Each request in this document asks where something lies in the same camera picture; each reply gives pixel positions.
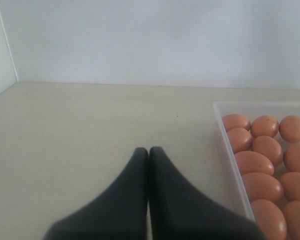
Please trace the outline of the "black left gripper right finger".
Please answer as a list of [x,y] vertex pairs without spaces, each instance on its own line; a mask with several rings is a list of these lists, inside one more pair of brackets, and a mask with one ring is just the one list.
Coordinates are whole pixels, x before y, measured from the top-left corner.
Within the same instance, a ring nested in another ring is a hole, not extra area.
[[148,201],[154,240],[263,240],[259,227],[213,201],[174,166],[162,147],[149,151]]

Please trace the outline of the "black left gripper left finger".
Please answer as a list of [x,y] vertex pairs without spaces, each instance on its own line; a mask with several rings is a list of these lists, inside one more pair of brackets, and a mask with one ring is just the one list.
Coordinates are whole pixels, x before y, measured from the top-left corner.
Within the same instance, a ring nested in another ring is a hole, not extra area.
[[46,240],[147,239],[148,151],[138,147],[125,168],[92,202],[55,222]]

